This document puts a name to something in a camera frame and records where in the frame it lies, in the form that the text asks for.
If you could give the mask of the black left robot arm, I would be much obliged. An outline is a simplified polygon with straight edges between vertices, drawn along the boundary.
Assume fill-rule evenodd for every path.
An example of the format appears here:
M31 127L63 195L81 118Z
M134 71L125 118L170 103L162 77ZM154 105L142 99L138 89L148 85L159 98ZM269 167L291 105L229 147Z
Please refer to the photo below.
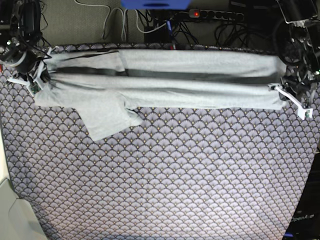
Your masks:
M316 0L277 0L282 18L272 33L274 50L287 66L282 86L310 105L320 83L320 19Z

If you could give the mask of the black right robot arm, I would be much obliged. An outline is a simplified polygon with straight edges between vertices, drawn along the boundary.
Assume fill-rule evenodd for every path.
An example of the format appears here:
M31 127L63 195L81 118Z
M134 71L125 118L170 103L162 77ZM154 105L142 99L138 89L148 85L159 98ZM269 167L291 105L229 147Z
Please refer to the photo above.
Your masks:
M25 82L49 55L38 48L41 32L40 0L0 2L0 62L14 68Z

